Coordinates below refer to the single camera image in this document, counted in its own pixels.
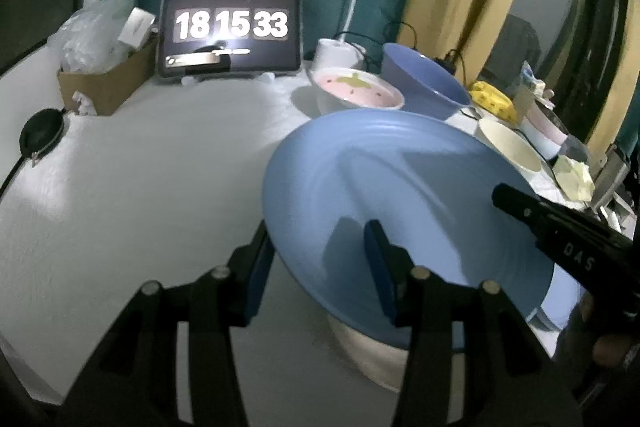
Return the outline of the grey folded cloth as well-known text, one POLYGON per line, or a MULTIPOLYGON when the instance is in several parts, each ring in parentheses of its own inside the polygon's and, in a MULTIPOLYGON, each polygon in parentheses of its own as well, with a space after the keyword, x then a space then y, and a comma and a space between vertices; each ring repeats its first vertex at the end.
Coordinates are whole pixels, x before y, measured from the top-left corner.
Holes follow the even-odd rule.
POLYGON ((566 156, 574 161, 583 162, 584 164, 588 164, 589 162, 588 148, 572 134, 567 135, 566 140, 561 145, 559 155, 566 156))

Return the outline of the snack bags in bowl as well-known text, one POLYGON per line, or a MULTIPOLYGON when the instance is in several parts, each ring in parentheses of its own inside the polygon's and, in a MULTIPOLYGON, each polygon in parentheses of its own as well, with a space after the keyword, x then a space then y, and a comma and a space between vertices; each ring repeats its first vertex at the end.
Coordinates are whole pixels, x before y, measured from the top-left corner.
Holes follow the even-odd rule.
POLYGON ((554 109, 554 103, 551 101, 553 97, 554 92, 547 88, 544 80, 538 79, 534 75, 529 62, 524 61, 513 99, 515 109, 523 112, 524 109, 532 106, 534 102, 539 102, 548 109, 554 109))

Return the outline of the dark blue bowl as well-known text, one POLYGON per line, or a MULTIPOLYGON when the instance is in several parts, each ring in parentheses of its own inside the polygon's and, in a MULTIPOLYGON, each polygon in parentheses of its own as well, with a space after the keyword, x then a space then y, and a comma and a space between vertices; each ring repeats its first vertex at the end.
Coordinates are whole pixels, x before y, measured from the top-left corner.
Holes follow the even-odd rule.
POLYGON ((406 112, 446 120, 471 105, 471 97, 450 72, 420 52, 384 43, 381 77, 405 98, 406 112))

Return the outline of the tablet showing clock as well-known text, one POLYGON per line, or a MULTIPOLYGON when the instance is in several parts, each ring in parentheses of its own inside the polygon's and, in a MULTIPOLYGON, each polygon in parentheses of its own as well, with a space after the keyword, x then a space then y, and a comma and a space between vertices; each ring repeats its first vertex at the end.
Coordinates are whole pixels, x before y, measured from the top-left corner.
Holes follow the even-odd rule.
POLYGON ((297 72, 302 0, 162 0, 156 72, 162 78, 297 72))

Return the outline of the cream bowl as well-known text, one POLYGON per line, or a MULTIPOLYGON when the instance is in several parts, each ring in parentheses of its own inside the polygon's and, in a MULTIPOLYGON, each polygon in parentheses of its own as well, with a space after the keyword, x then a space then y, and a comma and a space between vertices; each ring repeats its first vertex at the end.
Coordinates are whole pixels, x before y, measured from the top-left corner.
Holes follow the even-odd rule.
POLYGON ((480 118, 474 135, 506 158, 527 181, 532 181, 542 173, 542 162, 536 150, 504 124, 490 118, 480 118))

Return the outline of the light blue plate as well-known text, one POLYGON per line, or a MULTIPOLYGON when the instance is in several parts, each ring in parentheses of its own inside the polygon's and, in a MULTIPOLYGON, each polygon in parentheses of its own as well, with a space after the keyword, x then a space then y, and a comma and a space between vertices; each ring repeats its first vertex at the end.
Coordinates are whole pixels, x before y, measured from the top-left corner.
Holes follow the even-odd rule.
POLYGON ((497 281, 523 317, 544 301, 552 262, 524 223, 494 206, 499 184, 530 192, 506 158, 446 122, 347 109, 303 124, 277 147, 262 213, 284 264, 326 312, 404 349, 409 333, 385 316, 364 252, 369 221, 449 283, 497 281))

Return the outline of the pink strawberry bowl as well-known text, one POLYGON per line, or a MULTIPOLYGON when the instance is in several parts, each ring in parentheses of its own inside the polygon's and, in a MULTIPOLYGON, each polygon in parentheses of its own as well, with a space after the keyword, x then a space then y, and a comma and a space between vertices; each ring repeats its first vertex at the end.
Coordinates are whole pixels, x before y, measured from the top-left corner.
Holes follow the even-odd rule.
POLYGON ((397 88, 364 70, 323 67, 312 70, 309 78, 321 115, 351 108, 398 110, 405 106, 397 88))

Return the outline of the cardboard box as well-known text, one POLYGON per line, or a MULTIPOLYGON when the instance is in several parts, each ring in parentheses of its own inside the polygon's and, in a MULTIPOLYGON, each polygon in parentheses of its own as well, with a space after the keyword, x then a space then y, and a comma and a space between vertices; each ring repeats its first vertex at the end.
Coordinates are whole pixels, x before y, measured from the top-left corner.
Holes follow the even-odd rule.
POLYGON ((56 77, 64 107, 89 116, 113 115, 154 75, 156 47, 152 41, 103 74, 59 70, 56 77))

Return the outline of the steel travel mug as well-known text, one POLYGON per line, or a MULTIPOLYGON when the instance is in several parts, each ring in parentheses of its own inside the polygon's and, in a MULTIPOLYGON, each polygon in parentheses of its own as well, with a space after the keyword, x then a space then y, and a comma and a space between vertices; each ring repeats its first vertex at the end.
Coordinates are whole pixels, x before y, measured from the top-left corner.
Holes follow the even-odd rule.
POLYGON ((611 144, 599 162, 599 170, 594 178, 594 192, 590 208, 598 211, 608 205, 614 192, 623 184, 629 172, 628 155, 616 144, 611 144))

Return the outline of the white small box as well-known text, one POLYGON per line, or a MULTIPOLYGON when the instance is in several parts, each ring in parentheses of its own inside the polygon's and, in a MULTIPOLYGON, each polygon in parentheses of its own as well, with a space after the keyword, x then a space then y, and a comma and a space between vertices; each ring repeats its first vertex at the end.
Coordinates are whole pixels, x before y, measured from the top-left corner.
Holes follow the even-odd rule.
POLYGON ((140 50, 149 39, 155 15, 139 8, 133 8, 120 31, 117 41, 132 50, 140 50))

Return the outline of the clear plastic bag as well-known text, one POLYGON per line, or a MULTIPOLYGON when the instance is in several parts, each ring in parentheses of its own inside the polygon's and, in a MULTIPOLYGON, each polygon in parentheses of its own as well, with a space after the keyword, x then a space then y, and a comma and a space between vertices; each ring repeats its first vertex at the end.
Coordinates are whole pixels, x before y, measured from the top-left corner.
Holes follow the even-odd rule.
POLYGON ((62 23, 47 42, 62 72, 98 75, 125 61, 118 37, 133 8, 134 0, 100 0, 62 23))

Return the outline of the black power adapter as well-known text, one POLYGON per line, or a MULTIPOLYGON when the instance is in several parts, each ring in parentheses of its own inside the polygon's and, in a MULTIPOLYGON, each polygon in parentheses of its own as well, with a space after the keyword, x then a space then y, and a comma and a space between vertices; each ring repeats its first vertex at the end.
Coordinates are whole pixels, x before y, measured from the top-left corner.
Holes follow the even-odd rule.
POLYGON ((451 76, 456 75, 457 72, 457 61, 459 57, 459 52, 457 49, 449 50, 444 57, 436 57, 434 62, 439 65, 441 68, 445 69, 448 74, 451 76))

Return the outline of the black round pouch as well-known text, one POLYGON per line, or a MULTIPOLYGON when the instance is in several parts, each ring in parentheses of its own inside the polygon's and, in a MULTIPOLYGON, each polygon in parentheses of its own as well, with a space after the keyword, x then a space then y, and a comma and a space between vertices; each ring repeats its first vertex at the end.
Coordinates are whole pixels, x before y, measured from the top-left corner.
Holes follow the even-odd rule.
POLYGON ((32 115, 21 130, 21 160, 34 165, 60 143, 65 131, 65 109, 44 108, 32 115))

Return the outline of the beige plate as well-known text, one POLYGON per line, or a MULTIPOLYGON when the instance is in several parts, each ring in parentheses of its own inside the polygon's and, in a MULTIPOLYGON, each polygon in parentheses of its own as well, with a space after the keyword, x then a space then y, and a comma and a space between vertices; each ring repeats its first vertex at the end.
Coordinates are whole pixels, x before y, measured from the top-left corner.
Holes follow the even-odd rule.
POLYGON ((380 387, 400 392, 408 360, 408 351, 380 343, 335 317, 328 322, 338 343, 364 376, 380 387))

